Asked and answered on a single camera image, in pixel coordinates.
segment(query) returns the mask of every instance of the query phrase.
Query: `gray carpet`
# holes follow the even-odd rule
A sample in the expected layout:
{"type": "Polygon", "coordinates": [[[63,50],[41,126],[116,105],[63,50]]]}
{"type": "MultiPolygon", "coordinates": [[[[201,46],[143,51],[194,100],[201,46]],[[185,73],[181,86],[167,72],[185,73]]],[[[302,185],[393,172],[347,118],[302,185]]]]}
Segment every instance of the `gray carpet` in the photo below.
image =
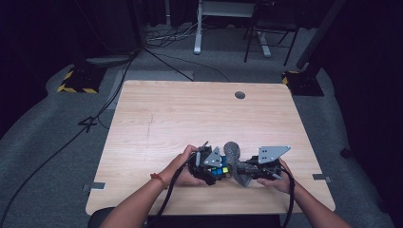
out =
{"type": "MultiPolygon", "coordinates": [[[[314,30],[304,29],[300,32],[287,67],[282,66],[286,49],[274,47],[271,58],[264,58],[259,47],[252,47],[245,64],[243,30],[233,28],[206,31],[201,55],[193,54],[194,37],[151,51],[214,68],[160,56],[180,71],[193,72],[195,81],[226,82],[222,73],[230,82],[281,83],[281,72],[297,69],[298,56],[314,33],[314,30]]],[[[48,96],[27,112],[0,142],[1,214],[23,180],[79,132],[82,127],[77,123],[98,113],[122,69],[117,66],[106,72],[99,94],[58,93],[57,87],[69,68],[61,69],[48,81],[48,96]]],[[[140,79],[135,74],[139,71],[173,72],[145,51],[133,61],[128,77],[140,79]]],[[[294,97],[294,101],[323,173],[334,180],[329,187],[336,212],[354,227],[393,227],[389,216],[377,208],[374,186],[357,162],[339,156],[339,151],[348,145],[343,120],[330,79],[324,71],[320,71],[317,78],[325,96],[294,97]]],[[[106,110],[100,117],[102,124],[109,126],[113,114],[113,109],[106,110]]],[[[86,227],[89,219],[85,211],[87,193],[82,187],[93,181],[107,132],[100,124],[92,126],[88,133],[81,134],[46,164],[17,196],[4,227],[86,227]]],[[[289,227],[310,225],[304,215],[296,214],[289,227]]]]}

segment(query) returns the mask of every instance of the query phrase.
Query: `black chair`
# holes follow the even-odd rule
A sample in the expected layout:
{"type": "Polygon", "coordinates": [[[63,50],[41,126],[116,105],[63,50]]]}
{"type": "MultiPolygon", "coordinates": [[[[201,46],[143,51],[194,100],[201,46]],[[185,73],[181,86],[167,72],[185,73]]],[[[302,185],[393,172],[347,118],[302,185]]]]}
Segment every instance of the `black chair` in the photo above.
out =
{"type": "Polygon", "coordinates": [[[289,48],[287,57],[285,58],[284,66],[287,65],[294,42],[296,41],[299,26],[297,19],[301,10],[296,9],[298,5],[292,0],[258,0],[254,6],[254,12],[251,19],[251,24],[245,31],[243,39],[248,35],[248,46],[246,48],[245,58],[246,63],[251,45],[252,35],[254,31],[280,33],[282,38],[277,44],[259,44],[261,46],[289,48]],[[290,46],[283,46],[281,42],[289,32],[294,33],[293,41],[290,46]]]}

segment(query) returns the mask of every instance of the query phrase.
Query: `person's right hand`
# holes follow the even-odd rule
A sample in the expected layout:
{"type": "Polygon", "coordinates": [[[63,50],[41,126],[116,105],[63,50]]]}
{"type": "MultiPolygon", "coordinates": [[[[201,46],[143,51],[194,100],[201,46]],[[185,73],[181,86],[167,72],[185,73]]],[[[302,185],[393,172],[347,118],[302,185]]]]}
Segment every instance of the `person's right hand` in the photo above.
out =
{"type": "MultiPolygon", "coordinates": [[[[290,168],[288,168],[287,163],[282,159],[279,159],[282,166],[291,174],[290,168]]],[[[290,179],[285,172],[281,172],[281,180],[267,180],[267,179],[257,179],[258,183],[266,186],[266,187],[274,187],[278,191],[290,194],[290,179]]]]}

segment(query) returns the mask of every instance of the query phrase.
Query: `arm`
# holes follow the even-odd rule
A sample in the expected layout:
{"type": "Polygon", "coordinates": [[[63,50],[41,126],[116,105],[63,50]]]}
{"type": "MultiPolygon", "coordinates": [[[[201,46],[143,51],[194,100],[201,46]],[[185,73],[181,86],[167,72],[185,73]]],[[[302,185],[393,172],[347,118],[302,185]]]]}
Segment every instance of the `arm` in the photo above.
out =
{"type": "MultiPolygon", "coordinates": [[[[188,145],[182,154],[178,155],[166,168],[159,174],[167,184],[175,171],[189,158],[192,152],[198,149],[193,145],[188,145]]],[[[193,178],[188,169],[183,169],[177,182],[189,184],[205,184],[203,180],[193,178]]],[[[163,191],[163,184],[158,179],[149,180],[143,187],[122,201],[106,217],[102,228],[106,227],[142,227],[154,201],[163,191]]]]}
{"type": "MultiPolygon", "coordinates": [[[[287,164],[282,160],[280,161],[281,164],[290,172],[287,164]]],[[[290,180],[288,179],[288,176],[282,172],[281,177],[282,180],[258,179],[258,183],[267,187],[275,187],[280,192],[290,194],[290,180]]],[[[295,182],[295,201],[308,218],[312,227],[351,227],[343,218],[339,217],[336,213],[329,210],[329,208],[319,202],[296,180],[295,182]]]]}

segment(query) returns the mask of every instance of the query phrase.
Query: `table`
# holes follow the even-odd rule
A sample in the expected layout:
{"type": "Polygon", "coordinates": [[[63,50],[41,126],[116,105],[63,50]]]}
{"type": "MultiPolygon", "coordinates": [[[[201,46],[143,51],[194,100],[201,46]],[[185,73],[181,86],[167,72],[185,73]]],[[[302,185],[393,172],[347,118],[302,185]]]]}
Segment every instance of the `table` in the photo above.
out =
{"type": "MultiPolygon", "coordinates": [[[[86,212],[116,206],[189,143],[200,146],[206,141],[220,148],[236,142],[241,161],[257,155],[262,145],[290,145],[282,158],[295,178],[335,209],[326,181],[313,178],[321,170],[286,85],[126,81],[94,180],[106,185],[91,190],[86,212]],[[245,98],[236,98],[237,91],[245,98]]],[[[158,212],[166,192],[150,215],[158,212]]],[[[212,186],[176,186],[164,214],[280,214],[288,204],[288,195],[254,180],[243,188],[227,179],[212,186]]],[[[300,209],[295,206],[294,212],[300,209]]]]}
{"type": "MultiPolygon", "coordinates": [[[[202,17],[205,16],[232,16],[232,17],[252,17],[255,3],[236,3],[236,2],[214,2],[199,0],[198,7],[198,28],[196,31],[195,48],[193,52],[200,54],[202,52],[202,17]]],[[[264,37],[264,32],[257,32],[261,49],[265,57],[271,57],[272,54],[264,37]]]]}

